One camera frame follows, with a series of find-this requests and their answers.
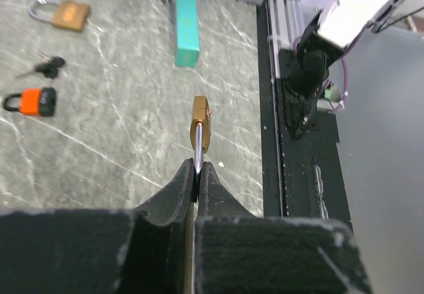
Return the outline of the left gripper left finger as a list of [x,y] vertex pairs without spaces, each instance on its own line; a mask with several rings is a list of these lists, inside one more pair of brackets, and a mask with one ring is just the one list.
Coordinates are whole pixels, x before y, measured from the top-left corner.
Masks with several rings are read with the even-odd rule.
[[1,212],[2,293],[190,293],[194,165],[135,209]]

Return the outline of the large brass padlock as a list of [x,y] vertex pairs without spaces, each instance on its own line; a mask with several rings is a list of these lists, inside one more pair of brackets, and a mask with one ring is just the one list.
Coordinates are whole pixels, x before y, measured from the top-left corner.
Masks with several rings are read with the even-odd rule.
[[[42,18],[36,14],[37,8],[47,5],[57,7],[51,19]],[[91,7],[88,4],[71,0],[34,0],[28,4],[27,12],[32,19],[41,23],[51,24],[54,28],[81,32],[91,12]]]

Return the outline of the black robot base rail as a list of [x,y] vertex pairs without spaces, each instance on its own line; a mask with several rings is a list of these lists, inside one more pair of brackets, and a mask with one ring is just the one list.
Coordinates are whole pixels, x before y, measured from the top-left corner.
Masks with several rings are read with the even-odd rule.
[[333,114],[317,111],[295,139],[288,127],[284,78],[293,66],[293,44],[303,34],[300,0],[263,0],[256,9],[266,217],[320,217],[351,224]]

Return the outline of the small brass padlock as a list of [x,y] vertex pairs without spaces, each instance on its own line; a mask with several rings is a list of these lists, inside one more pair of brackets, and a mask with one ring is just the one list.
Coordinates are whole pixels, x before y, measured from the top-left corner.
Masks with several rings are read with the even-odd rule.
[[211,109],[204,95],[194,97],[190,138],[194,151],[194,166],[197,177],[203,166],[203,155],[208,151],[211,137]]

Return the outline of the orange black padlock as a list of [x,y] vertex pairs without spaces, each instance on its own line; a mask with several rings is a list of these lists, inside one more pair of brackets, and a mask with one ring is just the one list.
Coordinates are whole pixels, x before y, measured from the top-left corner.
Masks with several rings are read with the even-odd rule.
[[3,108],[26,116],[52,117],[56,111],[57,92],[53,87],[25,89],[3,100]]

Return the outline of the black keys of orange padlock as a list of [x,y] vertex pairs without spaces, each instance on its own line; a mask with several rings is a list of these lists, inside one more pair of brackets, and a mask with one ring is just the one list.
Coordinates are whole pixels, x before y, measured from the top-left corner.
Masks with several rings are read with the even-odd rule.
[[49,56],[43,52],[37,52],[37,54],[42,57],[43,61],[34,65],[26,72],[16,75],[16,78],[31,74],[42,74],[47,79],[55,79],[58,77],[60,68],[66,65],[65,59],[60,56]]

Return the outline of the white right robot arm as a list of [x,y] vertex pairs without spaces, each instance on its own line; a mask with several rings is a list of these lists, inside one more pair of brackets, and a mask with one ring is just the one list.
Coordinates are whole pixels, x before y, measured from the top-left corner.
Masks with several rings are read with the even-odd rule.
[[334,0],[309,23],[297,45],[286,83],[295,95],[310,97],[329,67],[367,26],[381,25],[403,0]]

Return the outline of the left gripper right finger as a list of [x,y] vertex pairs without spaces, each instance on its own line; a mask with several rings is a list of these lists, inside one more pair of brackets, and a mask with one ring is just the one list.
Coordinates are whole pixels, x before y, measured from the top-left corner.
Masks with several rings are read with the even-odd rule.
[[195,223],[197,293],[369,293],[343,222],[252,216],[204,163]]

